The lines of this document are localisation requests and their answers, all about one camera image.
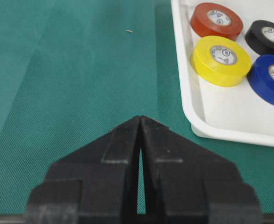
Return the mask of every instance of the red electrical tape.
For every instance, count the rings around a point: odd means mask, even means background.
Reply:
[[[190,23],[193,30],[201,37],[215,35],[233,41],[243,29],[243,22],[238,15],[214,3],[197,5]]]

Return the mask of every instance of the blue electrical tape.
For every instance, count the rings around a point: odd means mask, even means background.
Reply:
[[[274,105],[274,55],[258,57],[247,78],[252,89],[262,99]]]

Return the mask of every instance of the tray rim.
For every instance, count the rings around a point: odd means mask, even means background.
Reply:
[[[191,125],[193,126],[193,128],[202,133],[201,135],[199,135],[200,137],[204,136],[213,139],[236,141],[242,143],[274,147],[274,136],[216,128],[208,125],[197,115],[193,107],[189,79],[190,76],[188,72],[188,64],[186,63],[187,53],[183,37],[183,28],[180,13],[180,0],[171,0],[171,8],[183,112],[189,120],[189,122],[191,123]],[[182,83],[184,82],[187,83],[189,88],[183,88]]]

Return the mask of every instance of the white tray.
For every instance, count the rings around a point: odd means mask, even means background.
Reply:
[[[198,76],[190,56],[200,37],[190,27],[195,7],[203,0],[172,0],[183,111],[193,132],[206,138],[239,141],[274,147],[274,106],[261,99],[247,79],[234,87],[219,87]],[[245,41],[245,33],[255,20],[274,22],[274,0],[214,0],[234,11],[244,28],[237,43],[251,57],[258,55]]]

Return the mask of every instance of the table surface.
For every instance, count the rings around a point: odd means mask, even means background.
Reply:
[[[142,114],[236,163],[274,212],[274,148],[191,131],[168,0],[0,0],[0,213],[22,213],[52,162]]]

